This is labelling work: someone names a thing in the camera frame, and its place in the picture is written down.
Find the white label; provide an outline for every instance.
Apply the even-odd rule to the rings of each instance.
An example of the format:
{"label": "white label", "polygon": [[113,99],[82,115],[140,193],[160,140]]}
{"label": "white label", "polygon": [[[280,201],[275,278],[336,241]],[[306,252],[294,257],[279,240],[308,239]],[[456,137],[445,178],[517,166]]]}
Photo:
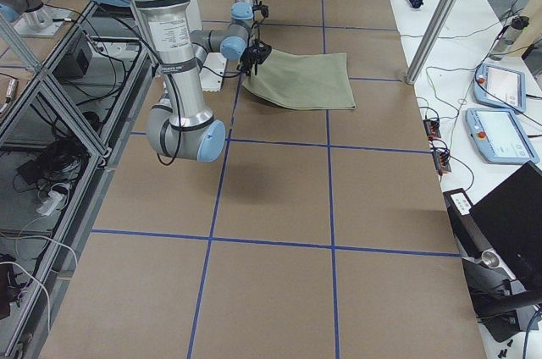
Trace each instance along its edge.
{"label": "white label", "polygon": [[152,41],[159,52],[168,52],[176,48],[190,45],[186,19],[169,22],[149,22]]}
{"label": "white label", "polygon": [[465,197],[465,194],[458,192],[451,195],[451,200],[456,204],[461,215],[468,215],[471,210],[471,203]]}

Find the computer monitor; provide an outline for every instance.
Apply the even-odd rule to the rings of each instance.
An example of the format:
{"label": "computer monitor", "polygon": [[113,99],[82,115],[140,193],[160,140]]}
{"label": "computer monitor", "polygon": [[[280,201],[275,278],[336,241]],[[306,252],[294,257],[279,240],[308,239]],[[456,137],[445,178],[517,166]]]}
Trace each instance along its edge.
{"label": "computer monitor", "polygon": [[542,289],[541,200],[542,171],[527,162],[470,211],[527,290]]}

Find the green cloth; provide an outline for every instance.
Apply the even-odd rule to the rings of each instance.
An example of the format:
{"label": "green cloth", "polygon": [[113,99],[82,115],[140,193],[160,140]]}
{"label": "green cloth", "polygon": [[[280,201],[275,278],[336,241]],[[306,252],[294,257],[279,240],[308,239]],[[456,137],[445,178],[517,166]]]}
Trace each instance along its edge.
{"label": "green cloth", "polygon": [[288,109],[353,109],[346,53],[294,56],[273,49],[257,75],[243,80],[254,95]]}

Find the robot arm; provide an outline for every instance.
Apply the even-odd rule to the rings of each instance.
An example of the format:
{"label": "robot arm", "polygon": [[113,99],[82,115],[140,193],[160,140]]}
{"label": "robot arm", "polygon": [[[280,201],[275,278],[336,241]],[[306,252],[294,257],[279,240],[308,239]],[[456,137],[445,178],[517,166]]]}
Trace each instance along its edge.
{"label": "robot arm", "polygon": [[[190,33],[185,13],[190,0],[92,1],[131,6],[159,56],[166,93],[152,108],[147,123],[147,138],[152,148],[167,157],[203,162],[218,158],[224,146],[225,127],[205,104],[199,72],[208,52],[220,50],[226,58],[241,58],[251,39],[252,6],[247,3],[243,6],[245,19],[239,19],[238,9],[232,9],[228,30],[216,30],[211,38],[211,32]],[[203,38],[205,33],[208,44]]]}
{"label": "robot arm", "polygon": [[22,14],[33,30],[42,30],[53,23],[41,0],[0,0],[0,13],[8,22],[14,22]]}

